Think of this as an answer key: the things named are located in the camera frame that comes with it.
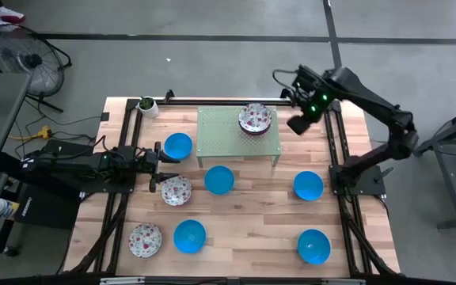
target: concrete floor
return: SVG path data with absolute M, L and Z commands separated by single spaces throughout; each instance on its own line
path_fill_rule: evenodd
M 208 36 L 328 36 L 321 0 L 15 0 L 39 32 Z M 456 0 L 331 0 L 338 36 L 456 39 Z M 327 43 L 53 40 L 70 54 L 61 91 L 50 98 L 66 111 L 44 111 L 62 122 L 101 113 L 108 96 L 278 97 L 275 68 L 333 66 Z M 363 84 L 414 113 L 420 141 L 456 116 L 456 45 L 341 44 L 342 63 Z M 21 126 L 38 118 L 25 105 Z M 54 131 L 95 135 L 98 125 L 49 124 Z M 43 124 L 31 128 L 37 131 Z M 370 137 L 387 130 L 367 117 Z M 13 153 L 16 142 L 5 150 Z M 26 152 L 43 145 L 35 142 Z M 439 167 L 431 154 L 388 161 L 385 178 L 393 239 L 408 276 L 456 281 L 456 230 L 435 224 L 454 217 Z M 22 254 L 0 256 L 0 278 L 51 274 L 59 267 L 68 233 L 43 227 L 17 229 Z

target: floral plate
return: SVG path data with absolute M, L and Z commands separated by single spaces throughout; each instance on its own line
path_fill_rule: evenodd
M 128 241 L 130 251 L 136 257 L 152 257 L 162 246 L 162 232 L 158 226 L 145 222 L 133 229 Z
M 188 202 L 191 198 L 191 182 L 182 176 L 170 178 L 163 182 L 161 197 L 171 206 L 179 206 Z
M 238 123 L 243 131 L 258 135 L 269 129 L 272 111 L 260 103 L 248 104 L 238 114 Z

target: wooden tabletop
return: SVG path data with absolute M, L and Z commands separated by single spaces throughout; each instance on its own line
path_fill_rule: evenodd
M 107 98 L 104 112 L 110 120 L 101 122 L 98 137 L 107 136 L 108 147 L 117 146 L 127 97 Z M 363 154 L 371 145 L 362 110 L 341 103 L 351 154 Z M 286 121 L 299 113 L 278 108 L 282 155 L 272 171 L 270 159 L 205 158 L 199 168 L 195 151 L 178 165 L 160 164 L 162 172 L 180 173 L 193 185 L 192 198 L 183 206 L 166 204 L 160 193 L 148 191 L 147 175 L 139 175 L 131 194 L 123 230 L 118 276 L 267 276 L 344 277 L 349 276 L 336 197 L 331 193 L 328 170 L 331 164 L 325 123 L 320 122 L 297 136 Z M 131 142 L 135 112 L 132 114 L 127 145 Z M 158 118 L 144 119 L 139 146 L 164 144 L 175 132 L 188 134 L 196 144 L 197 107 L 162 107 Z M 337 127 L 333 125 L 336 138 Z M 236 177 L 234 189 L 214 196 L 203 185 L 203 176 L 214 165 L 230 167 Z M 303 170 L 318 173 L 325 182 L 323 196 L 315 202 L 299 199 L 293 192 L 295 175 Z M 106 194 L 92 195 L 80 206 L 66 257 L 65 270 L 77 265 L 97 240 L 103 221 Z M 385 262 L 399 271 L 390 225 L 384 207 L 371 196 L 360 196 L 366 236 Z M 196 219 L 207 230 L 207 242 L 197 254 L 183 254 L 173 245 L 173 231 L 185 219 Z M 131 231 L 142 222 L 159 226 L 163 243 L 151 258 L 137 258 L 129 250 Z M 321 266 L 305 263 L 296 251 L 300 233 L 307 229 L 323 231 L 332 244 L 330 258 Z M 112 240 L 107 244 L 104 268 L 108 264 Z M 362 262 L 354 243 L 359 268 Z

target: table leg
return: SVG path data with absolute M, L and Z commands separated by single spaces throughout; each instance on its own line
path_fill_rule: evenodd
M 277 161 L 279 160 L 280 157 L 281 157 L 280 155 L 276 155 L 274 157 L 270 157 L 270 161 L 272 162 L 272 167 L 276 167 Z

